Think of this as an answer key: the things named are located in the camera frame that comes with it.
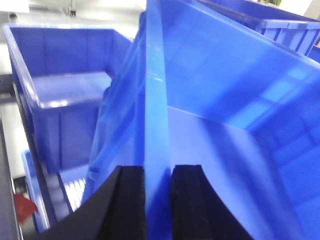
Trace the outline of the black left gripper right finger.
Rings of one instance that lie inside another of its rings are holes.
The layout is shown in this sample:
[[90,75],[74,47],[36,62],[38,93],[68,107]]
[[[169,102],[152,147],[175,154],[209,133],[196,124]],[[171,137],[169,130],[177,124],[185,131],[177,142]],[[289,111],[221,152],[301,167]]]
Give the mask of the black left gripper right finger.
[[201,165],[176,165],[170,186],[174,240],[251,240]]

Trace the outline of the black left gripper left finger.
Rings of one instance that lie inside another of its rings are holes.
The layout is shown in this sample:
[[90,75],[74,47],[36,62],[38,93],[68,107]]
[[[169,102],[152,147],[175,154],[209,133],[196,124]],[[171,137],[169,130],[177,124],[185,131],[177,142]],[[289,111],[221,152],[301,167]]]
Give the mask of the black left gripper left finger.
[[34,240],[145,240],[145,171],[118,165],[76,211]]

